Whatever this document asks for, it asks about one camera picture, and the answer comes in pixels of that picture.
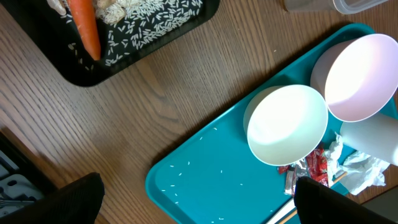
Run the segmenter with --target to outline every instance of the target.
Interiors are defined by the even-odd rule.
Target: brown wooden surface
[[[99,172],[106,187],[99,223],[172,222],[144,189],[155,162],[343,25],[363,22],[398,39],[397,17],[394,0],[353,16],[222,0],[206,24],[104,83],[79,88],[0,6],[0,128],[59,187]],[[390,167],[387,187],[350,198],[374,197],[397,176]]]

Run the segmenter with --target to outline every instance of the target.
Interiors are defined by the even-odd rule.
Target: bowl
[[[376,114],[398,87],[398,43],[371,34],[328,49],[316,62],[311,86],[324,97],[330,113],[345,122]]]
[[[243,124],[254,156],[265,164],[285,166],[318,146],[328,124],[328,108],[309,86],[273,86],[250,101]]]

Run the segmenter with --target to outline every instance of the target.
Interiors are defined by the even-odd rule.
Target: paper cup
[[[398,43],[371,34],[328,49],[315,64],[311,87],[324,97],[330,113],[346,122],[376,114],[398,87]]]
[[[345,145],[398,166],[398,120],[377,113],[360,122],[344,122]]]
[[[326,131],[328,108],[309,86],[273,86],[251,100],[243,123],[254,156],[284,166],[316,148]]]

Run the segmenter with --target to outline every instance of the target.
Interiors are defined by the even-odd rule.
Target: wooden stick
[[[336,180],[333,182],[333,184],[331,186],[333,186],[335,183],[339,182],[346,175],[347,175],[347,172],[344,172],[343,174],[341,174],[339,177],[336,178]],[[289,221],[296,214],[297,214],[297,209],[294,210],[294,212],[292,212],[288,216],[286,216],[286,218],[284,218],[282,221],[280,221],[279,224],[284,224],[285,222]]]

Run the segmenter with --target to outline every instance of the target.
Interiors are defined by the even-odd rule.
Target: clear plastic container
[[[284,0],[291,12],[337,10],[342,14],[354,14],[388,0]]]

